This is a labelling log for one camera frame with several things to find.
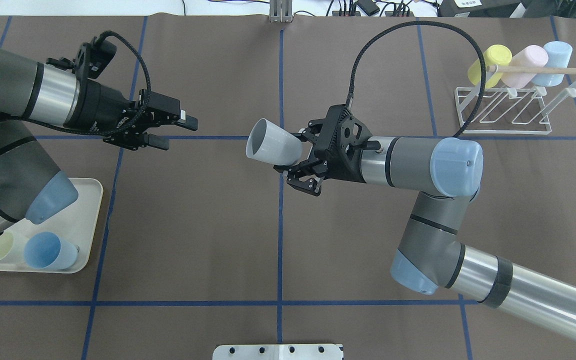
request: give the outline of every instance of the white mounting plate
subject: white mounting plate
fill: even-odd
[[[21,264],[0,264],[0,271],[72,274],[84,269],[90,257],[104,189],[101,183],[94,178],[71,177],[70,181],[79,193],[77,201],[39,225],[31,223],[28,219],[22,219],[9,227],[8,230],[28,239],[44,231],[57,234],[58,237],[62,237],[79,247],[74,265],[63,270],[45,270],[33,269],[24,262]]]
[[[344,359],[344,346],[342,344],[221,345],[217,346],[217,348],[214,349],[212,353],[212,360],[343,360],[343,359]]]
[[[468,93],[473,88],[466,88],[466,87],[458,87],[454,90],[454,99],[457,108],[459,109],[459,104],[468,96]],[[481,102],[480,109],[484,109],[487,105],[487,101],[493,97],[501,89],[499,88],[487,88],[486,93],[488,95],[484,95],[484,99]],[[519,94],[525,94],[526,92],[531,91],[531,89],[517,89]],[[538,96],[533,100],[534,107],[539,110],[543,110],[546,107],[544,103],[544,98]],[[470,108],[467,107],[463,112],[470,112]],[[457,110],[457,116],[459,118],[459,127],[464,126],[464,121],[466,121],[465,116],[462,112]],[[510,124],[505,123],[503,120],[499,120],[494,123],[477,123],[477,118],[475,121],[471,122],[470,125],[464,130],[464,134],[521,134],[521,135],[548,135],[553,131],[551,128],[551,119],[549,116],[546,116],[542,121],[535,119],[533,124],[530,126],[526,125],[519,125],[519,124]]]

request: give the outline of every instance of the wooden dowel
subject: wooden dowel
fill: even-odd
[[[487,67],[489,73],[523,73],[523,74],[567,74],[576,75],[576,67],[528,67],[528,66],[499,66]]]

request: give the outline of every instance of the robotic arm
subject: robotic arm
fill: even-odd
[[[298,162],[300,141],[312,148]],[[390,269],[394,280],[426,295],[453,289],[576,340],[576,287],[457,241],[482,179],[475,141],[373,136],[346,105],[334,105],[292,134],[260,120],[246,154],[274,164],[288,185],[313,196],[326,179],[419,191]]]
[[[97,79],[112,61],[114,36],[141,63],[147,89],[137,101]],[[179,100],[151,91],[146,64],[116,32],[103,32],[80,46],[75,59],[48,59],[46,64],[0,49],[0,234],[23,218],[34,224],[68,207],[78,193],[19,120],[77,135],[96,135],[131,151],[151,146],[169,148],[165,137],[146,130],[176,125],[197,130],[197,119]]]

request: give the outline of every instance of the white label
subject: white label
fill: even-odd
[[[454,3],[460,8],[471,8],[480,6],[482,0],[454,0]]]

